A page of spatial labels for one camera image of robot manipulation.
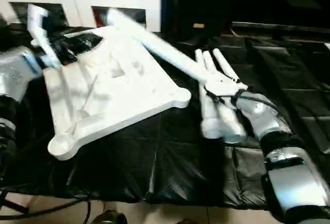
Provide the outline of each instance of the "black cable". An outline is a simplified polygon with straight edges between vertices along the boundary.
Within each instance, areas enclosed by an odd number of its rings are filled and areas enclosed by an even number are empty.
[[[41,211],[37,211],[37,212],[34,212],[34,213],[23,214],[23,215],[1,215],[0,216],[0,221],[2,221],[2,220],[20,220],[20,219],[33,218],[33,217],[37,217],[37,216],[40,216],[40,215],[50,214],[50,213],[53,213],[53,212],[63,210],[63,209],[66,209],[68,207],[77,205],[78,203],[81,203],[81,202],[84,202],[84,201],[88,201],[90,203],[88,198],[80,198],[80,199],[74,200],[72,202],[69,202],[69,203],[66,203],[66,204],[63,204],[63,205],[60,205],[60,206],[57,206],[57,207],[53,207],[51,209],[41,210]]]
[[[91,216],[91,210],[92,210],[91,201],[86,201],[86,202],[87,202],[87,213],[86,213],[86,218],[82,224],[87,224],[88,219]]]

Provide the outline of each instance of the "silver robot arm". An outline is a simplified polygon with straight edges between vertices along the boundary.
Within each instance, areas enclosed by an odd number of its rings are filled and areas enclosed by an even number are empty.
[[[328,186],[303,149],[301,140],[278,116],[276,106],[270,100],[248,92],[245,84],[237,83],[238,77],[211,74],[115,9],[109,10],[107,21],[204,84],[211,97],[229,108],[239,109],[249,119],[265,156],[266,180],[280,205],[285,223],[330,223]]]

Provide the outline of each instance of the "white plastic board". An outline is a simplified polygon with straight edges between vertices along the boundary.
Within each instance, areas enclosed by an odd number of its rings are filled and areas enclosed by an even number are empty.
[[[104,37],[94,50],[60,70],[43,70],[55,129],[48,151],[59,160],[191,98],[137,41],[109,26],[92,32]]]

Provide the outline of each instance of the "black plastic sheet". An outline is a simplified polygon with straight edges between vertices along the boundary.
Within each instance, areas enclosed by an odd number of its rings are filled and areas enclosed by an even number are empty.
[[[326,167],[330,160],[318,150],[320,132],[313,128],[319,126],[315,120],[304,119],[310,116],[296,105],[297,101],[309,101],[315,115],[323,117],[323,125],[329,125],[324,118],[330,110],[323,95],[327,92],[321,89],[328,78],[320,73],[326,71],[306,62],[316,51],[322,56],[313,59],[329,58],[326,48],[243,38],[210,38],[174,45],[191,57],[197,47],[218,47],[244,83],[278,105],[305,139],[313,157]],[[204,139],[200,135],[197,82],[157,60],[179,86],[191,91],[189,106],[166,110],[94,141],[68,161],[58,161],[47,151],[54,130],[46,87],[42,78],[31,82],[20,112],[19,153],[0,190],[63,198],[89,196],[105,201],[266,209],[260,180],[265,173],[263,156],[248,122],[243,119],[250,137],[241,144]],[[308,95],[314,91],[322,96]],[[308,129],[306,120],[311,122]]]

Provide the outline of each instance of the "floor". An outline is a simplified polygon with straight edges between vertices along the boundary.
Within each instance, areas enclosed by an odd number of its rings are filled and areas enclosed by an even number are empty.
[[[39,211],[55,207],[68,199],[52,197],[33,197],[20,194],[8,194],[7,198],[15,203],[30,207],[30,211]],[[184,218],[197,221],[199,224],[279,224],[267,211],[233,210],[219,207],[196,207],[174,205],[148,205],[146,203],[128,204],[122,202],[92,201],[90,223],[104,209],[116,210],[124,213],[128,224],[176,224]],[[52,214],[17,221],[2,221],[1,224],[82,224],[87,211],[87,204],[82,202],[68,209]],[[16,211],[2,207],[0,215],[18,214]]]

